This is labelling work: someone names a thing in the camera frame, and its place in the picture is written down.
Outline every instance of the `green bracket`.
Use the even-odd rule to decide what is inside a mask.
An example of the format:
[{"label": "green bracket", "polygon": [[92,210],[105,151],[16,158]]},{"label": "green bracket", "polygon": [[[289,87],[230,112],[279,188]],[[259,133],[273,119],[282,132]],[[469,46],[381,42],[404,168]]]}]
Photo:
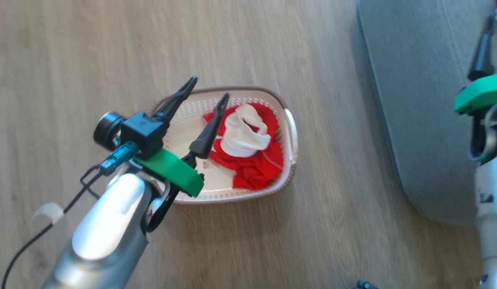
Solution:
[{"label": "green bracket", "polygon": [[191,196],[197,197],[204,187],[204,181],[195,169],[165,149],[161,149],[147,161],[138,157],[134,161]]},{"label": "green bracket", "polygon": [[454,111],[470,114],[493,104],[497,104],[497,74],[478,79],[463,89],[454,100]]}]

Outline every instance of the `laundry basket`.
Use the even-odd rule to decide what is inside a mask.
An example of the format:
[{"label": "laundry basket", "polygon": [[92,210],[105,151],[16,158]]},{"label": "laundry basket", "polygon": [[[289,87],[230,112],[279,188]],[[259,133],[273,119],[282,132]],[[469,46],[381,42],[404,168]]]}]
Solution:
[{"label": "laundry basket", "polygon": [[[276,194],[285,189],[295,175],[298,157],[298,138],[295,121],[284,101],[275,93],[264,88],[209,88],[194,90],[183,102],[173,117],[170,128],[163,139],[164,148],[179,157],[189,152],[189,145],[198,137],[206,122],[203,115],[212,111],[224,95],[230,94],[228,108],[246,103],[260,103],[271,108],[279,128],[275,139],[279,142],[283,169],[281,174],[267,188],[261,190],[235,189],[232,180],[236,172],[226,169],[210,159],[197,159],[197,171],[205,176],[204,188],[198,197],[179,193],[176,205],[208,205],[246,201]],[[162,99],[151,111],[153,113],[166,99]]]}]

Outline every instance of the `gray cushion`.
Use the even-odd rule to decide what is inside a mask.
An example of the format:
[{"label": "gray cushion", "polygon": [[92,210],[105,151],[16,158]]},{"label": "gray cushion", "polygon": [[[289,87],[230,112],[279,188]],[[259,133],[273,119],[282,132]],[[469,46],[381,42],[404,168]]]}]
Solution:
[{"label": "gray cushion", "polygon": [[[472,224],[469,117],[453,112],[491,1],[360,0],[359,17],[399,180],[428,218]],[[494,37],[497,66],[497,33]]]}]

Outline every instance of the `basket handle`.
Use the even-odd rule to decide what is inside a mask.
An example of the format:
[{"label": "basket handle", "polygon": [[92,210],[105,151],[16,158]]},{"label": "basket handle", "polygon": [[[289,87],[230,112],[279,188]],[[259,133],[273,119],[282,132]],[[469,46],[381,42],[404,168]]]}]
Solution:
[{"label": "basket handle", "polygon": [[286,120],[287,120],[287,129],[289,130],[289,137],[291,139],[291,163],[295,165],[298,159],[298,134],[297,134],[297,126],[295,124],[295,119],[291,114],[289,109],[284,109]]}]

